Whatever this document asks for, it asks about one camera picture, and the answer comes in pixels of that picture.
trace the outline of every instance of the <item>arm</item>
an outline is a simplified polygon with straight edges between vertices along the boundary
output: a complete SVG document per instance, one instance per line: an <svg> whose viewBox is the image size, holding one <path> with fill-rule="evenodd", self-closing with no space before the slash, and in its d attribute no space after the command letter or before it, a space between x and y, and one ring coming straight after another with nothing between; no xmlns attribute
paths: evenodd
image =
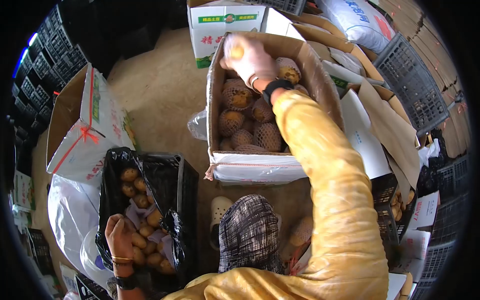
<svg viewBox="0 0 480 300"><path fill-rule="evenodd" d="M261 81L255 86L265 87ZM302 277L336 283L352 297L385 299L387 260L361 156L305 95L278 89L271 102L278 128L312 185L312 258Z"/></svg>

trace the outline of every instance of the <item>yellow sleeve cover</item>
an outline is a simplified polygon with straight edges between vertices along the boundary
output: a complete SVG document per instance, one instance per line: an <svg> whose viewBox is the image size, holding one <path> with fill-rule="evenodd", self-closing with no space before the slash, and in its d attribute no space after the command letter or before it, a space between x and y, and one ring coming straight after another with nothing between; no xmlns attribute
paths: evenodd
<svg viewBox="0 0 480 300"><path fill-rule="evenodd" d="M312 257L302 275L253 268L207 274L165 299L379 299L388 267L370 181L360 155L322 108L297 91L273 111L312 185Z"/></svg>

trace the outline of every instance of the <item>dirt floor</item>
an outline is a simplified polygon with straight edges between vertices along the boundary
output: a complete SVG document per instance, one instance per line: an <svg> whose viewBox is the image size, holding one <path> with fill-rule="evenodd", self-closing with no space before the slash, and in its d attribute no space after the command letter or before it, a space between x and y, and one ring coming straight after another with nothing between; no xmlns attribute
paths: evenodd
<svg viewBox="0 0 480 300"><path fill-rule="evenodd" d="M207 142L191 136L187 121L205 107L207 71L197 69L189 30L184 28L163 32L152 51L119 60L108 77L118 103L128 111L142 150L181 152L200 175L197 204L200 274L216 272L218 268L219 253L210 247L208 241L210 202L214 197L226 196L235 201L251 193L265 196L282 217L280 236L283 240L303 216L312 213L308 179L271 187L222 187L217 180L203 180L209 166ZM51 175L45 172L46 135L40 137L34 151L37 202L34 226L47 236L58 270L58 261L65 264L66 259L55 244L48 222L46 185Z"/></svg>

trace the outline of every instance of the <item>blue light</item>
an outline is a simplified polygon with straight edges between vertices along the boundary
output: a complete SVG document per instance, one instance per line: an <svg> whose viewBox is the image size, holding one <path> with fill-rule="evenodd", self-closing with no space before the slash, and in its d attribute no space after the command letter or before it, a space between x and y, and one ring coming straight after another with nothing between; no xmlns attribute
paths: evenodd
<svg viewBox="0 0 480 300"><path fill-rule="evenodd" d="M20 67L20 64L22 63L22 61L24 61L27 53L28 53L28 48L24 48L24 50L22 51L22 56L18 60L17 65L15 66L15 69L13 70L13 78L17 77L18 68Z"/></svg>
<svg viewBox="0 0 480 300"><path fill-rule="evenodd" d="M32 35L32 37L28 41L28 46L29 47L33 44L33 42L35 42L35 39L36 39L37 35L38 35L38 33L36 33L36 32Z"/></svg>

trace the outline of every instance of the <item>shoe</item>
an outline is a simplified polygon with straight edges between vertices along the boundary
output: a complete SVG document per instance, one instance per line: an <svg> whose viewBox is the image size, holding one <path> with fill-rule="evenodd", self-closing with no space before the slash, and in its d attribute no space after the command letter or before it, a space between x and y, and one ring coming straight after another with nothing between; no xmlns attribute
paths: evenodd
<svg viewBox="0 0 480 300"><path fill-rule="evenodd" d="M210 245L213 249L220 250L220 242L218 240L220 221L225 212L233 205L233 202L227 197L218 196L212 200L210 204L212 212L212 222L210 223Z"/></svg>

